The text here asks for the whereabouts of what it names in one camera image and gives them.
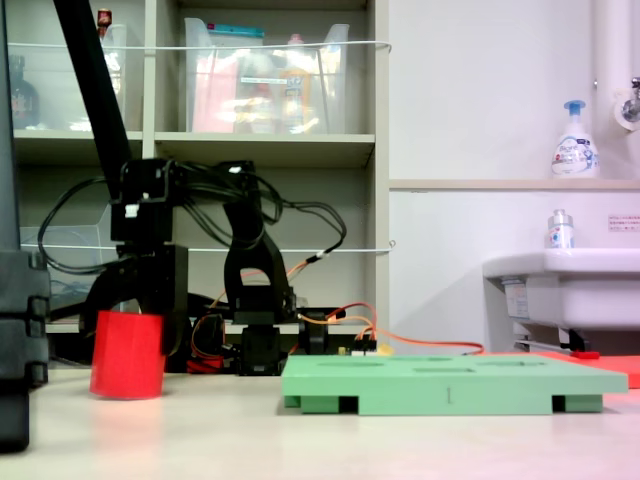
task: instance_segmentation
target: red cylinder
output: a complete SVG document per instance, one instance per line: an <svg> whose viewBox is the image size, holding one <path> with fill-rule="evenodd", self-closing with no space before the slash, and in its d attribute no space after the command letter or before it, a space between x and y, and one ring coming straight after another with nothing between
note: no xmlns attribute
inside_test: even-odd
<svg viewBox="0 0 640 480"><path fill-rule="evenodd" d="M98 313L91 393L128 400L158 397L164 364L161 315Z"/></svg>

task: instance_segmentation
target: green plastic tray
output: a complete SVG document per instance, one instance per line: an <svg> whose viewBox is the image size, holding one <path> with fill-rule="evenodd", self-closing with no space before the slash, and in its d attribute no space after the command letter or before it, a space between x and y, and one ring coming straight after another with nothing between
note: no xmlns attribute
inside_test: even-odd
<svg viewBox="0 0 640 480"><path fill-rule="evenodd" d="M289 357L285 407L360 415L601 412L624 374L535 355Z"/></svg>

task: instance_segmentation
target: black cable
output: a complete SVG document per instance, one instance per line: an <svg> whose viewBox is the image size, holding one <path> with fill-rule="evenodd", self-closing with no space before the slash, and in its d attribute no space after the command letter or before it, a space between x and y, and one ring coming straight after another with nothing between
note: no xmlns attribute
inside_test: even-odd
<svg viewBox="0 0 640 480"><path fill-rule="evenodd" d="M89 180L85 180L84 182L81 182L76 186L71 187L69 190L67 190L65 193L63 193L60 196L60 198L54 205L53 209L49 212L49 215L47 215L47 217L42 222L42 225L38 230L38 250L40 251L40 254L44 257L44 259L47 261L47 263L51 265L53 268L55 268L56 270L59 270L63 273L68 273L71 275L96 275L113 265L118 265L122 263L122 261L124 260L124 258L120 258L118 260L103 263L101 265L76 267L72 265L65 265L61 262L58 262L57 260L52 258L44 248L44 235L47 231L47 228L49 227L49 224L58 213L58 210L60 210L60 208L62 208L62 206L65 203L67 203L69 199L79 191L84 190L85 188L90 187L91 185L96 185L98 183L106 183L106 181L107 180L104 177L96 177L96 178L91 178Z"/></svg>
<svg viewBox="0 0 640 480"><path fill-rule="evenodd" d="M265 224L273 225L277 223L285 208L291 208L301 213L314 215L335 230L339 239L329 248L309 257L307 263L313 263L325 255L338 248L344 242L347 235L347 225L340 214L330 205L322 202L291 202L283 199L276 188L262 177L251 172L230 173L220 167L209 167L193 163L176 163L176 168L182 170L183 175L177 175L176 204L181 205L185 211L193 218L196 224L212 239L227 248L241 248L249 250L255 248L266 233ZM103 177L92 178L72 187L65 192L56 202L47 218L42 223L38 231L38 249L47 263L53 268L64 273L75 275L95 275L101 273L106 268L120 265L128 257L122 257L116 261L107 262L101 265L86 267L76 267L65 265L53 259L45 250L43 245L44 234L47 227L57 214L58 210L76 193L86 187L97 183L105 183ZM215 200L221 203L243 203L262 220L262 229L256 238L243 239L234 237L232 232L225 231L218 225L202 208L196 203L193 196ZM273 205L273 213L266 213L261 206L264 200Z"/></svg>

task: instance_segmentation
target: plastic container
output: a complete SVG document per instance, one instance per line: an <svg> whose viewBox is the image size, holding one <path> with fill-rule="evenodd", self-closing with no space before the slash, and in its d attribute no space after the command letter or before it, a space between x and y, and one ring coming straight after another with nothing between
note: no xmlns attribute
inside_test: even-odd
<svg viewBox="0 0 640 480"><path fill-rule="evenodd" d="M65 248L48 248L47 252L56 260L68 265L99 265L118 258L112 247L110 234L110 207L105 209L96 225L53 226L47 229L44 236L45 245ZM35 252L39 227L20 227L20 243L22 249ZM69 275L53 268L51 276L51 308L83 302L96 275Z"/></svg>
<svg viewBox="0 0 640 480"><path fill-rule="evenodd" d="M585 106L582 100L564 104L569 110L570 122L560 137L551 163L555 178L595 178L600 175L598 149L580 119L580 110Z"/></svg>
<svg viewBox="0 0 640 480"><path fill-rule="evenodd" d="M574 248L573 217L564 210L554 210L549 217L549 248Z"/></svg>
<svg viewBox="0 0 640 480"><path fill-rule="evenodd" d="M123 400L160 396L162 322L160 315L99 312L89 391Z"/></svg>
<svg viewBox="0 0 640 480"><path fill-rule="evenodd" d="M103 49L118 105L127 130L142 129L142 87L144 52L118 47L139 46L139 39L125 25L112 25L103 39ZM82 95L69 53L65 48L19 47L9 45L12 58L22 58L22 81L30 85L38 99L35 121L14 128L38 130L91 131ZM14 111L19 98L12 99Z"/></svg>
<svg viewBox="0 0 640 480"><path fill-rule="evenodd" d="M187 46L203 47L187 51L187 131L345 133L346 46L216 50L204 22L187 18L185 26ZM334 25L327 40L346 41L348 28ZM292 72L305 83L296 128L287 114Z"/></svg>

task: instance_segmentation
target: table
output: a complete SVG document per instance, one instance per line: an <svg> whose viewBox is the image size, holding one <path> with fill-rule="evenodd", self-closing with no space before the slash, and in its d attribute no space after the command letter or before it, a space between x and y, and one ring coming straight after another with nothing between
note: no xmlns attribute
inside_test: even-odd
<svg viewBox="0 0 640 480"><path fill-rule="evenodd" d="M112 401L88 370L50 373L2 480L640 478L640 391L603 414L325 416L285 410L279 378L168 375L161 399Z"/></svg>

